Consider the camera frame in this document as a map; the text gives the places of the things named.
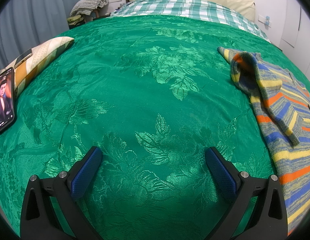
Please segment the smartphone with lit screen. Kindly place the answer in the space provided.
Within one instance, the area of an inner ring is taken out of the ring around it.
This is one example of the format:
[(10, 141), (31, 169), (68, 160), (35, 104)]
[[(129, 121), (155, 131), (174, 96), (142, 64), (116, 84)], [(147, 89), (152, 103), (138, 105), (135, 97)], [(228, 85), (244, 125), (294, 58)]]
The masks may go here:
[(0, 74), (0, 133), (15, 122), (14, 68), (4, 69)]

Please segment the wall socket with blue plug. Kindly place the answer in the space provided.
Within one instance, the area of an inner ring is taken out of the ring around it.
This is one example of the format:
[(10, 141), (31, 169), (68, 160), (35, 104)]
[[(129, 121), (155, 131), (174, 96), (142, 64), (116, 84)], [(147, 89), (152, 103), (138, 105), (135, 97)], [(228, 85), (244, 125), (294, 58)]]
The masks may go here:
[(272, 27), (272, 22), (270, 21), (270, 17), (269, 16), (262, 16), (259, 15), (258, 16), (258, 21), (261, 22), (262, 24), (264, 24), (266, 27), (270, 28)]

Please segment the olive green cloth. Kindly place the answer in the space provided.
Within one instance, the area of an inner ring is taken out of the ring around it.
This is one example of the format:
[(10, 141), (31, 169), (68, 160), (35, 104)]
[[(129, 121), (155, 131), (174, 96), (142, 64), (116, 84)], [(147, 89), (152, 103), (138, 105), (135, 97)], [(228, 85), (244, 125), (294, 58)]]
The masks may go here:
[(74, 28), (85, 23), (84, 17), (81, 15), (68, 17), (66, 20), (69, 28)]

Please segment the green white plaid sheet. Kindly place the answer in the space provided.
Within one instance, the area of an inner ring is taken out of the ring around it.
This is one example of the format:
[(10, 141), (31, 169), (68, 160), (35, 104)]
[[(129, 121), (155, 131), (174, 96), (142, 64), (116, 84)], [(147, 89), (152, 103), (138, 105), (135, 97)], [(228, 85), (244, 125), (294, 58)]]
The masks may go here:
[(206, 0), (135, 0), (111, 13), (112, 17), (168, 15), (220, 23), (251, 33), (270, 42), (255, 23), (223, 5)]

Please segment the blue grey curtain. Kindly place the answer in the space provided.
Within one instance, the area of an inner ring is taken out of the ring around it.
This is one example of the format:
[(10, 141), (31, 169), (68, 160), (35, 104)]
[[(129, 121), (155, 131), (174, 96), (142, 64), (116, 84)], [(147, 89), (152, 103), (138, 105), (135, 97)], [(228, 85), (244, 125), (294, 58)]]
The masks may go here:
[(26, 50), (69, 29), (79, 0), (9, 0), (0, 12), (0, 69)]

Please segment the white wardrobe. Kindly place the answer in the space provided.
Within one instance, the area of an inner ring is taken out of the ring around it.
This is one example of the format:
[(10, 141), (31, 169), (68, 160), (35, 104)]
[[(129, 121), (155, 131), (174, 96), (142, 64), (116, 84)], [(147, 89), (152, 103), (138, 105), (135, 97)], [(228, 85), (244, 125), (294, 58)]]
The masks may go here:
[(286, 0), (286, 18), (279, 47), (307, 74), (310, 66), (310, 18), (298, 0)]

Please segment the green floral bedspread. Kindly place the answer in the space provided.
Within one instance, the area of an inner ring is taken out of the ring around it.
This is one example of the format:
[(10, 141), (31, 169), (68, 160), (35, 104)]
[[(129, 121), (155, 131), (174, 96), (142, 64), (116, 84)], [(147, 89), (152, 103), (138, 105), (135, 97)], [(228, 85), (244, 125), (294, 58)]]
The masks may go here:
[(0, 205), (15, 232), (30, 176), (54, 177), (98, 146), (102, 164), (78, 204), (104, 239), (204, 239), (228, 207), (207, 147), (252, 176), (275, 172), (217, 48), (261, 53), (310, 92), (278, 48), (229, 25), (113, 17), (65, 36), (74, 44), (21, 93), (16, 122), (0, 134)]

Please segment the striped knit sweater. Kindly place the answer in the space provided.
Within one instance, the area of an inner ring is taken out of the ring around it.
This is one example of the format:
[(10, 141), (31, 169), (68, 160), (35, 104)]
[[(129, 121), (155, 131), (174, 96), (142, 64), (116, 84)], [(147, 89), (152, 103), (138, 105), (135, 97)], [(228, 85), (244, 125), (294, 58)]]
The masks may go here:
[(218, 47), (234, 84), (246, 93), (275, 163), (284, 193), (288, 232), (310, 210), (310, 93), (288, 69), (260, 53)]

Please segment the dark smartphone on pillow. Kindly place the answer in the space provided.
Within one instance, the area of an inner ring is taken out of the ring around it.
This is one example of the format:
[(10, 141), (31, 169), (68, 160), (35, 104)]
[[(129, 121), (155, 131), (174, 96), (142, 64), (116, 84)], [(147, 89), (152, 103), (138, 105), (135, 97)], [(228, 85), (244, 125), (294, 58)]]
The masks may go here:
[(15, 61), (14, 69), (16, 69), (20, 64), (25, 62), (27, 59), (29, 59), (32, 56), (32, 48), (26, 50), (21, 55), (19, 55)]

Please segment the grey checked cloth pile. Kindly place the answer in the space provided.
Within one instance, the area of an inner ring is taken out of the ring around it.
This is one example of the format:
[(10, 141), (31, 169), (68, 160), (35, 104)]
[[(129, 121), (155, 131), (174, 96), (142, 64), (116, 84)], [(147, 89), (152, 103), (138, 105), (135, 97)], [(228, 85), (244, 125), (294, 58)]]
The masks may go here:
[(76, 15), (89, 16), (94, 10), (101, 9), (109, 3), (109, 0), (79, 0), (71, 9), (70, 17)]

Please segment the striped small pillow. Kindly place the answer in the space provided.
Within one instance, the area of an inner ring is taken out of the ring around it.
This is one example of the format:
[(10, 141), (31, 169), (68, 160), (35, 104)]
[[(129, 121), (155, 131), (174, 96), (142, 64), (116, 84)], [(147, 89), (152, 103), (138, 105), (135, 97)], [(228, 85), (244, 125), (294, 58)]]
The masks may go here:
[(14, 93), (19, 96), (22, 91), (39, 75), (51, 62), (57, 59), (62, 53), (69, 49), (75, 39), (68, 36), (55, 37), (39, 46), (31, 49), (32, 55), (19, 63), (15, 58), (5, 68), (0, 70), (0, 74), (8, 68), (14, 68)]

